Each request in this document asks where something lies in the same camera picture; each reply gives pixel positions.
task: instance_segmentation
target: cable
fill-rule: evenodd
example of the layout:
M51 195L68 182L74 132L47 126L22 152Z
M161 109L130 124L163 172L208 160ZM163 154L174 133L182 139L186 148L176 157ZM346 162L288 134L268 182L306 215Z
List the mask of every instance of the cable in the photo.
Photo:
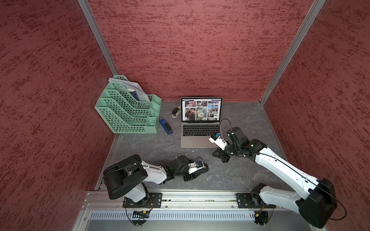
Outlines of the cable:
M140 219L142 219L142 220L143 220L143 223L142 223L142 224L138 224ZM140 227L141 227L141 226L146 222L146 220L144 219L144 217L140 217L140 218L139 218L139 219L137 219L135 222L136 222L136 225L135 225L135 226L140 226Z
M150 201L152 202L152 208L149 210L149 213L153 210L153 207L154 207L154 203L153 203L153 201L152 201L152 199L151 198L149 198L150 199Z
M257 212L255 212L255 213L259 213L259 212L261 212L262 210L263 210L263 208L264 208L265 206L262 206L262 209L260 209L260 210L258 210Z
M112 173L112 172L115 172L115 171L118 171L118 170L122 170L122 169L128 169L128 168L131 168L131 167L148 167L148 168L151 168L151 166L146 166L146 165L130 165L130 166L126 166L126 167L123 167L123 168L120 168L120 169L116 169L114 171L111 171L109 173Z
M224 119L222 119L222 120L220 121L220 129L219 129L220 136L221 136L221 138L222 138L222 139L223 139L223 136L222 136L222 134L221 134L221 122L222 122ZM231 126L231 122L230 122L230 120L229 120L229 119L226 119L226 120L227 120L227 121L229 121L230 128L231 128L231 132L233 132L233 131L232 131L232 126Z
M299 172L297 172L296 170L294 170L292 167L290 167L289 165L287 165L286 163L282 162L281 160L277 159L276 157L273 157L273 156L270 156L270 155L267 155L267 154L264 154L264 153L254 153L254 154L261 154L261 155L265 155L265 156L269 156L275 160L278 160L280 161L280 163L283 163L284 165L286 165L287 167L289 167L290 169L292 169L294 172L296 172L298 175L300 175L302 178L304 178L305 180L307 180L308 182L310 182L311 184L315 185L316 187L318 187L319 189L323 190L320 186L316 185L315 183L313 183L312 181L310 181L309 179L307 179L306 177L304 177L303 175L301 175ZM343 220L346 216L347 216L347 210L346 208L344 207L344 205L337 199L335 198L333 195L331 195L330 193L328 193L327 191L323 190L324 192L326 192L326 194L328 194L329 196L331 196L334 200L336 200L344 209L344 216L342 216L341 218L338 218L338 219L334 219L334 218L329 218L330 220L335 220L335 221L339 221L339 220Z
M274 213L274 208L272 209L272 212L271 212L271 216L270 218L268 219L267 223L270 221L271 217L272 217L272 214Z
M127 203L128 203L128 201L127 201L127 199L125 199L126 200L126 204L125 204L125 211L126 211L126 216L127 216L127 219L131 222L131 224L133 225L133 226L136 226L131 220L130 220L130 218L128 217L128 214L127 214Z

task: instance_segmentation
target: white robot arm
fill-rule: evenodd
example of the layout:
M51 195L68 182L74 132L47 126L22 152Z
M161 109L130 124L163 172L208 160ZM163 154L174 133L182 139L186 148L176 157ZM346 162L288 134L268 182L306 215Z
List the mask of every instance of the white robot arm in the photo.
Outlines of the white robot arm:
M301 214L311 225L324 227L337 208L334 186L328 179L320 181L304 173L280 158L261 141L249 141L238 127L228 130L227 134L231 143L224 141L219 133L214 133L209 139L219 146L212 153L213 156L224 163L232 156L247 157L273 172L294 190L284 191L259 184L248 198L250 204L256 207L269 204L287 208Z
M203 159L194 162L186 156L179 156L170 163L155 166L142 161L136 154L109 166L103 173L111 200L124 196L140 208L146 206L149 199L142 182L165 184L175 176L183 176L184 181L190 181L207 171L208 165L203 163Z

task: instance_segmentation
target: metal corner post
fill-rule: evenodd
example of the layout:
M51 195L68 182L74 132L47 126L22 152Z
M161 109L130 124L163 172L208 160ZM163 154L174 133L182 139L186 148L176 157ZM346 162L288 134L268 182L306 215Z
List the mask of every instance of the metal corner post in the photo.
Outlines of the metal corner post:
M103 181L103 172L110 165L112 154L116 151L116 146L117 146L117 143L118 143L119 139L122 139L122 136L120 136L119 134L115 134L111 149L109 150L107 159L105 160L103 169L100 172L99 179L96 183L96 186L95 186L94 190L99 190L100 189L100 184Z
M89 26L92 30L92 33L94 34L95 39L98 42L101 51L103 52L105 60L107 61L108 66L112 71L112 74L113 75L118 75L119 74L118 69L117 69L116 65L114 64L114 60L112 58L112 55L109 52L108 46L105 43L103 35L101 34L98 23L95 20L94 14L93 14L93 12L90 8L90 5L89 5L88 1L87 0L77 0L77 1L80 4L82 12L84 13L85 18L86 18L86 20L87 20L87 22L88 22L88 24L89 24Z
M315 20L316 16L318 15L319 11L321 10L322 6L324 5L326 0L314 0L311 8L308 10L308 13L305 19L302 22L302 25L299 27L299 30L294 37L288 51L286 52L283 60L280 63L280 66L277 68L274 76L272 77L270 84L267 86L266 91L264 92L260 103L262 105L265 104L268 97L270 96L272 90L274 89L275 85L279 81L281 75L283 74L285 68L288 66L290 60L292 59L294 53L297 51L299 45L301 44L303 38L306 36L308 30L310 29L313 21Z

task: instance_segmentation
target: black mounting plate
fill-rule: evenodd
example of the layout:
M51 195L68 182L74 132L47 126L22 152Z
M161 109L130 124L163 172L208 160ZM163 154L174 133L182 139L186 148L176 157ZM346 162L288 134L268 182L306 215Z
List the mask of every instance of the black mounting plate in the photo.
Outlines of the black mounting plate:
M262 208L252 205L250 202L246 202L247 198L250 197L250 193L236 193L236 201L238 203L238 208ZM276 208L276 205L265 205L264 208Z
M225 154L221 148L217 148L213 153L212 156L220 158L223 163L229 162L230 156Z
M161 207L161 204L162 204L162 193L151 193L149 192L149 207L148 209L151 209L152 206L153 208L160 208ZM123 205L122 205L124 208L137 208L138 206L132 202L131 199L129 198L125 198L125 200L123 201Z

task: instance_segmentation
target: metal vent panel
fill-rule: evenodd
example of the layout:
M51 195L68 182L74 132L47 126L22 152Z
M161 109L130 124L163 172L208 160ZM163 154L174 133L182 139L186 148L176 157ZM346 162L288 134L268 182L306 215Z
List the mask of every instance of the metal vent panel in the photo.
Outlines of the metal vent panel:
M127 211L133 220L132 210ZM92 211L90 220L126 220L125 211L98 210ZM254 212L250 211L186 211L186 210L153 210L149 220L192 220L192 221L254 221Z

